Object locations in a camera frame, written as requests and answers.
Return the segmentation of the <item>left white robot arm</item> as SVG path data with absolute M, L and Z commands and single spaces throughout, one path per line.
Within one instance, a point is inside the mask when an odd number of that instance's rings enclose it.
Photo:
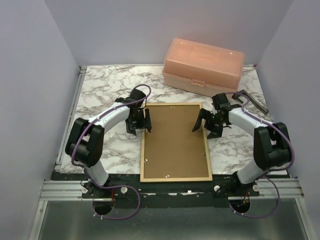
M 139 84 L 128 97 L 119 97 L 100 114 L 89 119 L 79 117 L 72 125 L 65 153 L 72 165 L 84 170 L 94 184 L 93 191 L 101 198 L 111 191 L 109 174 L 101 162 L 105 134 L 121 122 L 125 122 L 128 134 L 135 136 L 137 130 L 151 132 L 150 110 L 143 105 L 150 94 L 148 85 Z

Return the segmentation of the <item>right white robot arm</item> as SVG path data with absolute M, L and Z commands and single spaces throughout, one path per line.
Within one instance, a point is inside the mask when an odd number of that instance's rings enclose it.
M 201 108 L 193 132 L 204 126 L 209 131 L 207 138 L 216 139 L 222 136 L 225 127 L 235 125 L 253 137 L 253 160 L 230 178 L 230 191 L 234 195 L 243 195 L 248 185 L 269 172 L 281 171 L 281 166 L 294 161 L 294 149 L 284 123 L 266 121 L 240 104 L 231 104 L 225 93 L 211 99 L 216 113 Z

